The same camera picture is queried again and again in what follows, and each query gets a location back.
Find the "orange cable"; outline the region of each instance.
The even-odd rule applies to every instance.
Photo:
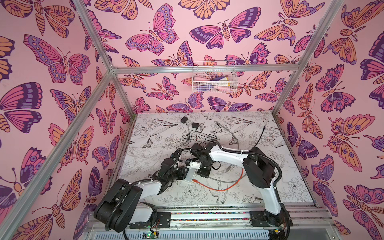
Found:
[[[202,184],[201,182],[199,182],[199,181],[196,180],[196,179],[192,179],[192,181],[194,181],[194,182],[196,182],[196,183],[200,184],[201,186],[206,187],[206,188],[208,188],[208,189],[211,189],[211,190],[214,190],[214,191],[219,191],[219,192],[224,192],[224,191],[227,191],[228,189],[230,189],[231,187],[233,187],[234,185],[236,185],[236,184],[240,181],[241,177],[243,177],[243,173],[244,173],[244,169],[241,171],[241,176],[240,176],[240,178],[237,180],[237,182],[235,182],[235,184],[233,184],[232,186],[230,186],[230,187],[228,187],[228,188],[226,188],[226,189],[222,189],[222,190],[220,190],[220,189],[213,189],[213,188],[211,188],[211,187],[208,187],[208,186]]]

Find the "white wire mesh basket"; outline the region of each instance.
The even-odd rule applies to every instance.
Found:
[[[192,67],[192,91],[210,93],[234,93],[238,77],[236,65],[211,65],[212,61],[194,61]]]

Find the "gray cable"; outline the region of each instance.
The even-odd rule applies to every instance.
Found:
[[[237,180],[234,180],[234,181],[229,181],[229,182],[227,182],[227,181],[221,181],[221,180],[218,180],[218,179],[216,179],[216,178],[212,178],[212,177],[208,177],[208,178],[209,178],[209,179],[212,179],[212,180],[215,180],[215,181],[218,181],[218,182],[223,182],[223,183],[234,183],[234,182],[237,182],[237,181],[243,179],[246,175],[247,175],[247,174],[243,175],[240,179],[237,179]]]
[[[218,121],[215,121],[215,123],[217,125],[219,125],[220,127],[224,128],[225,130],[227,130],[230,134],[232,134],[233,138],[236,139],[236,141],[237,141],[237,149],[240,149],[239,148],[239,140],[237,139],[237,137],[231,131],[229,131],[228,128],[226,128],[223,125],[221,125]]]

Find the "robotic arm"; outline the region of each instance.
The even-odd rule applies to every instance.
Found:
[[[159,195],[175,180],[185,179],[189,169],[178,167],[177,161],[181,152],[186,150],[199,159],[201,168],[198,174],[203,177],[209,176],[212,163],[217,161],[244,168],[249,181],[262,194],[265,204],[264,214],[257,222],[264,221],[277,227],[289,225],[289,213],[281,203],[276,189],[276,183],[281,179],[280,167],[257,147],[251,150],[229,149],[223,148],[218,142],[208,143],[205,147],[194,144],[191,149],[177,149],[170,158],[162,162],[157,176],[151,179],[133,183],[124,179],[117,180],[96,207],[94,217],[106,224],[106,230],[114,229],[116,232],[123,231],[132,223],[154,225],[157,219],[156,210],[140,200],[150,195]],[[275,168],[279,173],[276,179]]]

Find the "red wire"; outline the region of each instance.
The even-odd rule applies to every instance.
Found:
[[[227,191],[228,189],[230,189],[231,187],[233,187],[234,185],[236,185],[236,184],[240,181],[241,177],[243,176],[243,173],[244,173],[244,169],[241,171],[241,176],[240,176],[240,178],[237,180],[237,182],[235,182],[235,184],[233,184],[232,186],[230,186],[230,187],[228,187],[228,188],[226,188],[226,189],[222,189],[222,190],[221,190],[221,189],[213,189],[213,188],[211,188],[211,187],[208,187],[208,186],[202,184],[201,182],[199,182],[199,181],[196,180],[196,179],[192,179],[192,181],[194,181],[194,182],[196,182],[196,183],[200,184],[201,186],[206,187],[206,188],[208,188],[208,189],[211,189],[211,190],[214,190],[214,191],[219,191],[219,192],[224,192],[224,191]]]

